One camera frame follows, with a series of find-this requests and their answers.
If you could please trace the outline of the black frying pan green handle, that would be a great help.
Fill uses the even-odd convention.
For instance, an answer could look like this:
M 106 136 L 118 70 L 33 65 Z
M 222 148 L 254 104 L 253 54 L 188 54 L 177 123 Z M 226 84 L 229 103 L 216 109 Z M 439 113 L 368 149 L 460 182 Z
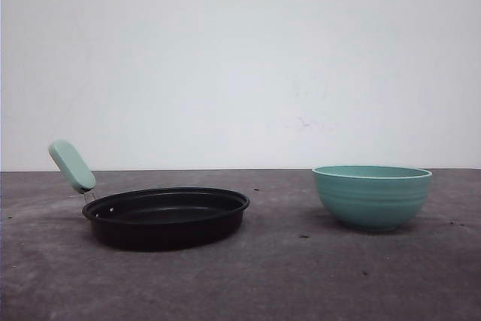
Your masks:
M 235 233 L 249 207 L 239 192 L 198 186 L 142 189 L 96 198 L 96 179 L 77 149 L 55 140 L 49 154 L 72 188 L 84 196 L 83 216 L 95 238 L 123 250 L 195 247 Z

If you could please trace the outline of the teal ceramic bowl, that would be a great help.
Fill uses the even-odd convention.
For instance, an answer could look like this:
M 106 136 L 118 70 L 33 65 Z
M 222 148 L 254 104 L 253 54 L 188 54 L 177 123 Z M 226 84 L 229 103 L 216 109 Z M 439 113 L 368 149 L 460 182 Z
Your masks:
M 369 232 L 396 229 L 414 218 L 428 196 L 432 172 L 379 165 L 329 165 L 312 169 L 324 208 L 347 227 Z

